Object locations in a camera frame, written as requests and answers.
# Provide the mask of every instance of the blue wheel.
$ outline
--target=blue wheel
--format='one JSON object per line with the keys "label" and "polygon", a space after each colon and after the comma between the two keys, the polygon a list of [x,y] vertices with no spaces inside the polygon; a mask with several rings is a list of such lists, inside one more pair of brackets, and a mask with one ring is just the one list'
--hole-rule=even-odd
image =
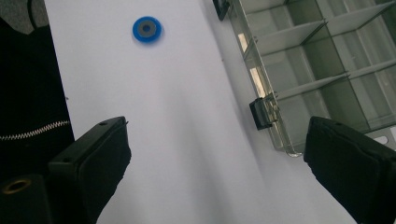
{"label": "blue wheel", "polygon": [[163,28],[157,19],[153,17],[142,17],[134,23],[132,32],[134,38],[142,43],[151,43],[161,36]]}

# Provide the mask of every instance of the metal zipper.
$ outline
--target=metal zipper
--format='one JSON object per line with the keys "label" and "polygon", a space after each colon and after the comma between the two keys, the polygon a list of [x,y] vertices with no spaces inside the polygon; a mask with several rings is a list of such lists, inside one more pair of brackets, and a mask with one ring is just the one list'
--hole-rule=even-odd
{"label": "metal zipper", "polygon": [[21,139],[25,139],[25,138],[30,138],[30,137],[39,135],[41,133],[50,131],[52,129],[63,127],[66,125],[70,125],[70,120],[53,122],[51,124],[47,124],[46,126],[44,126],[42,128],[33,130],[29,133],[18,133],[18,134],[0,136],[0,141],[12,141],[12,140],[21,140]]}

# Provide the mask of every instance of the floor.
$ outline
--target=floor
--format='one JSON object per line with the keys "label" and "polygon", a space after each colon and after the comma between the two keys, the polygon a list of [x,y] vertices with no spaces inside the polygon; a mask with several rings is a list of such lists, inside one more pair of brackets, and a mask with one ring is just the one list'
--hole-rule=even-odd
{"label": "floor", "polygon": [[[37,27],[49,24],[44,0],[32,0],[32,12]],[[30,34],[34,30],[29,20],[27,0],[0,0],[0,17],[21,33]]]}

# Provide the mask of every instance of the black fabric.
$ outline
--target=black fabric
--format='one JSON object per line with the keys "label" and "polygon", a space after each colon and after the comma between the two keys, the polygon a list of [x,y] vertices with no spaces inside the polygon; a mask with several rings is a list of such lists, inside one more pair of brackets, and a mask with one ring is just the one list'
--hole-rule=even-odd
{"label": "black fabric", "polygon": [[[29,35],[0,25],[0,136],[69,120],[50,28]],[[74,142],[71,126],[24,140],[0,141],[0,182],[46,174],[47,162]]]}
{"label": "black fabric", "polygon": [[358,223],[396,218],[396,152],[329,119],[310,121],[304,160]]}

